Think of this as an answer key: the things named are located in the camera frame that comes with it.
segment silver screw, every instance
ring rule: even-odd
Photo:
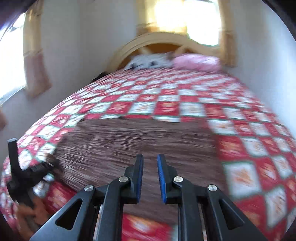
[[[119,178],[119,181],[120,181],[121,183],[125,183],[125,182],[128,181],[128,177],[122,176],[122,177]]]
[[[211,184],[211,185],[208,186],[208,189],[209,189],[210,191],[214,192],[214,191],[217,191],[217,186]]]
[[[87,192],[90,192],[90,191],[93,190],[93,188],[94,188],[93,185],[87,185],[87,186],[84,187],[84,190],[87,191]]]
[[[183,178],[179,177],[179,176],[176,176],[176,177],[174,177],[174,181],[177,182],[177,183],[180,183],[180,182],[183,181]]]

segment headboard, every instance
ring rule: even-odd
[[[131,57],[138,54],[167,53],[176,54],[199,53],[220,57],[219,47],[202,45],[180,34],[153,32],[140,35],[117,50],[111,58],[106,72],[111,73],[123,68]]]

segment triangular cutout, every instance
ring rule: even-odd
[[[61,217],[59,217],[56,221],[56,225],[71,230],[74,226],[81,204],[82,199],[78,199]]]
[[[233,230],[244,225],[244,221],[225,200],[220,199],[219,204],[229,230]]]

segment brown curtain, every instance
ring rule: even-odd
[[[28,95],[36,97],[52,85],[44,66],[41,47],[41,14],[44,0],[36,1],[26,12],[24,23],[24,69]]]
[[[184,17],[186,12],[183,11],[184,1],[136,0],[138,12],[137,35],[158,31],[187,35]],[[233,67],[236,65],[236,45],[229,0],[218,0],[218,6],[221,16],[219,39],[221,61],[224,65]]]
[[[0,131],[4,128],[5,125],[6,125],[6,118],[0,109]]]

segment brown fur garment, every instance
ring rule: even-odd
[[[157,154],[164,153],[178,175],[196,185],[211,183],[226,191],[215,141],[203,120],[168,123],[148,119],[83,120],[57,145],[61,180],[76,191],[87,184],[102,186],[124,174],[136,155],[144,155],[141,199],[124,211],[166,223],[177,223],[177,207],[160,196]]]

